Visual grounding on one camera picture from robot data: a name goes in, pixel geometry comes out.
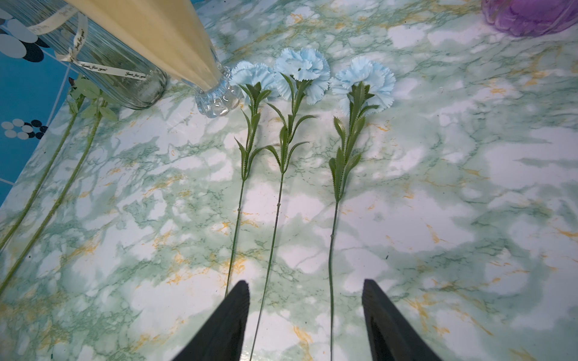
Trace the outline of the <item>yellow beige vase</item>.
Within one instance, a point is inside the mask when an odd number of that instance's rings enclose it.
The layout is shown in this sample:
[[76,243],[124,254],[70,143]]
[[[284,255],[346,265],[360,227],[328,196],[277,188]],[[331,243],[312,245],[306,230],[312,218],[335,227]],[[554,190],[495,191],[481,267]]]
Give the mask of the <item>yellow beige vase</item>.
[[200,114],[224,116],[242,91],[218,59],[190,1],[70,1],[129,48],[195,90]]

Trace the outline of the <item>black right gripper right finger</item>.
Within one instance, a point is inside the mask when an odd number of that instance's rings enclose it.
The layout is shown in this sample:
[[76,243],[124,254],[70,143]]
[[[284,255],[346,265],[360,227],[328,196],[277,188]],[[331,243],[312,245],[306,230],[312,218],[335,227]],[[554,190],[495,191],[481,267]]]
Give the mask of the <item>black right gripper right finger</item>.
[[440,361],[376,281],[364,281],[362,305],[372,359]]

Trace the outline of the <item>clear ribbed glass vase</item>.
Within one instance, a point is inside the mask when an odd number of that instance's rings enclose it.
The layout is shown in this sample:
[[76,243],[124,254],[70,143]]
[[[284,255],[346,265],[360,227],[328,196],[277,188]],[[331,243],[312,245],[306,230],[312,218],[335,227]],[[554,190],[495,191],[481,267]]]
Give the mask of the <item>clear ribbed glass vase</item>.
[[151,107],[168,75],[65,1],[2,1],[1,9],[125,108]]

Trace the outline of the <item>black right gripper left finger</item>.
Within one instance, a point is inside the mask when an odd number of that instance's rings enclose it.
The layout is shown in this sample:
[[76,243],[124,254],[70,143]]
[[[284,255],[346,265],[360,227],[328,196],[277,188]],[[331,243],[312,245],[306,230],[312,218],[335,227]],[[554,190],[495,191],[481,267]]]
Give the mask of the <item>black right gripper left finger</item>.
[[239,281],[174,361],[239,361],[248,320],[250,291]]

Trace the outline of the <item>blue carnation stem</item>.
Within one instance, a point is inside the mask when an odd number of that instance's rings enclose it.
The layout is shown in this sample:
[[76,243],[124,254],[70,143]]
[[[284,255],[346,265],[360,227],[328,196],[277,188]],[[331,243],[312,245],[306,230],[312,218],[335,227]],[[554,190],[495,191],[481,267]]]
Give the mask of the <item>blue carnation stem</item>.
[[236,223],[233,230],[233,242],[229,260],[229,269],[227,271],[227,280],[225,287],[225,295],[230,292],[233,283],[233,269],[236,259],[236,248],[239,238],[239,227],[241,223],[241,210],[243,204],[243,197],[245,192],[245,185],[251,173],[251,166],[257,151],[254,150],[255,138],[257,129],[259,127],[261,114],[260,104],[267,97],[271,96],[275,88],[273,70],[263,63],[250,63],[242,61],[236,65],[231,73],[231,84],[237,85],[245,94],[245,104],[248,106],[248,114],[243,111],[245,122],[247,125],[247,137],[245,144],[240,143],[236,139],[241,156],[241,186],[239,191],[239,200],[236,210]]
[[266,275],[263,284],[263,296],[260,299],[259,312],[254,330],[254,338],[251,344],[249,359],[253,359],[257,346],[257,338],[260,331],[266,296],[269,290],[272,268],[274,263],[278,224],[281,213],[281,201],[284,190],[284,179],[291,163],[295,150],[305,144],[305,141],[294,142],[295,135],[305,121],[314,119],[314,115],[299,115],[299,110],[304,102],[315,104],[319,102],[328,89],[330,66],[324,55],[313,48],[302,48],[295,51],[285,48],[275,61],[275,81],[278,93],[290,103],[287,114],[283,114],[277,106],[269,103],[269,107],[277,113],[281,120],[281,128],[278,132],[278,141],[262,147],[269,151],[275,158],[279,170],[279,183],[275,198],[275,222],[272,231],[269,257],[267,260]]
[[392,92],[396,78],[391,69],[367,57],[356,57],[348,68],[335,74],[331,90],[343,97],[341,105],[348,115],[346,122],[334,117],[334,128],[339,136],[337,153],[329,166],[334,189],[334,216],[328,254],[328,282],[330,290],[330,359],[335,359],[335,281],[334,254],[341,202],[346,193],[349,176],[361,162],[362,151],[356,144],[367,124],[367,117],[393,105]]

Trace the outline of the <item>purple tinted glass vase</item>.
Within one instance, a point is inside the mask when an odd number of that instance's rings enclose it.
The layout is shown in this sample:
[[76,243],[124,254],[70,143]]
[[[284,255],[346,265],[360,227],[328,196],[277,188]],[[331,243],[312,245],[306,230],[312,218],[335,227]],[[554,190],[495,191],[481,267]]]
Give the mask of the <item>purple tinted glass vase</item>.
[[574,0],[483,0],[486,22],[516,37],[538,37],[562,32],[577,24]]

